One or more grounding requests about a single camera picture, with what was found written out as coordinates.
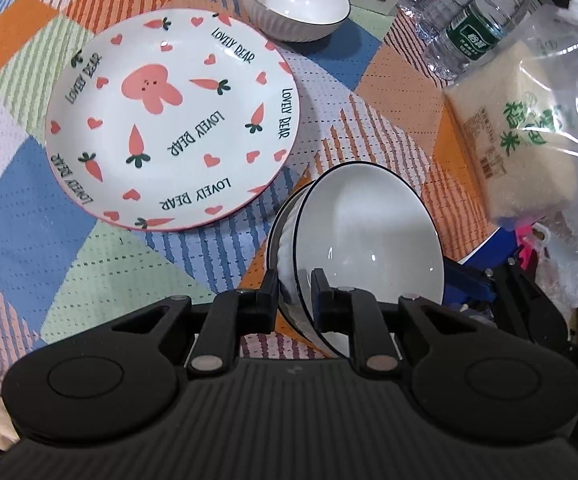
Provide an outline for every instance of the white bowl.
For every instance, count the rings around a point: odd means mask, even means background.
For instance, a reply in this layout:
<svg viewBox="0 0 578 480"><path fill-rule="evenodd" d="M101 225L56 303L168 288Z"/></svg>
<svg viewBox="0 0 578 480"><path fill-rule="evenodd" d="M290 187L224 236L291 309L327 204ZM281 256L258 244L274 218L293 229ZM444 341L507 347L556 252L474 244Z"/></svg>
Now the white bowl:
<svg viewBox="0 0 578 480"><path fill-rule="evenodd" d="M301 190L288 209L284 224L274 226L282 231L276 259L286 303L304 310L303 316L290 310L296 324L313 325L310 275L315 268L324 269L331 286L363 288L378 301L397 303L403 294L418 294L442 302L437 231L416 192L396 174L370 162L347 162ZM267 263L272 259L268 254ZM300 332L311 339L304 329ZM332 351L349 355L347 336L318 336Z"/></svg>
<svg viewBox="0 0 578 480"><path fill-rule="evenodd" d="M349 0L242 0L251 22L280 41L314 41L338 28L351 12Z"/></svg>

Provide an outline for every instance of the metal bolt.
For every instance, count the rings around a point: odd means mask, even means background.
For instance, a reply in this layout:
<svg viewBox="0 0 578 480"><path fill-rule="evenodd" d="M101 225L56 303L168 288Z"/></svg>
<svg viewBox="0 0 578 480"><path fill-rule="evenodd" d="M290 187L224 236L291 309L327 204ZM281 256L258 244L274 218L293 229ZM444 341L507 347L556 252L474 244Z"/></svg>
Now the metal bolt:
<svg viewBox="0 0 578 480"><path fill-rule="evenodd" d="M390 355L372 355L367 359L367 367L376 372L390 372L398 367L398 360Z"/></svg>
<svg viewBox="0 0 578 480"><path fill-rule="evenodd" d="M191 361L191 368L199 372L213 372L222 366L222 359L217 355L198 355Z"/></svg>

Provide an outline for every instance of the bottle label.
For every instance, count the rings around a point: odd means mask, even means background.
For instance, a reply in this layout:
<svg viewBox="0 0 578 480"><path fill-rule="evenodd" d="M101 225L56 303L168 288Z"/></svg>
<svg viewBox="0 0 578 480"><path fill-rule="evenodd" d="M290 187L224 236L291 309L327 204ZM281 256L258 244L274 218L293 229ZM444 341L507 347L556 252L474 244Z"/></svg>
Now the bottle label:
<svg viewBox="0 0 578 480"><path fill-rule="evenodd" d="M455 47L475 61L490 50L500 38L473 14L470 6L462 12L446 28L447 36Z"/></svg>

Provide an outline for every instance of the patchwork tablecloth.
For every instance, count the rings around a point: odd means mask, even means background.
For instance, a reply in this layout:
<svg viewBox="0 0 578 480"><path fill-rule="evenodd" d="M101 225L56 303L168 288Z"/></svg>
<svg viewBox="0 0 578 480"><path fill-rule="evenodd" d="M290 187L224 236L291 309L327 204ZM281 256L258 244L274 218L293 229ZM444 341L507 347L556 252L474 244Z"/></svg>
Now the patchwork tablecloth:
<svg viewBox="0 0 578 480"><path fill-rule="evenodd" d="M93 35L141 12L197 7L248 22L240 0L0 0L0 381L26 352L171 294L209 301L257 286L264 241L297 185L345 160L371 160L421 195L444 253L461 258L492 230L443 105L403 15L354 9L331 37L281 47L300 93L286 167L250 205L184 232L130 232L86 214L44 153L51 88ZM278 318L245 355L322 356Z"/></svg>

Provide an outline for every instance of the bag of rice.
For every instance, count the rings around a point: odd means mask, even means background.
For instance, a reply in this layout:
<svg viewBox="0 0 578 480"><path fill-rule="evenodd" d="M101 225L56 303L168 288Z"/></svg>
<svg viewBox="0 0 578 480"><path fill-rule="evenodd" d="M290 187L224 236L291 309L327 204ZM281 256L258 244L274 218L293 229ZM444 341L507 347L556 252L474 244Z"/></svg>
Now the bag of rice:
<svg viewBox="0 0 578 480"><path fill-rule="evenodd" d="M545 6L445 92L489 218L513 229L578 192L578 0Z"/></svg>

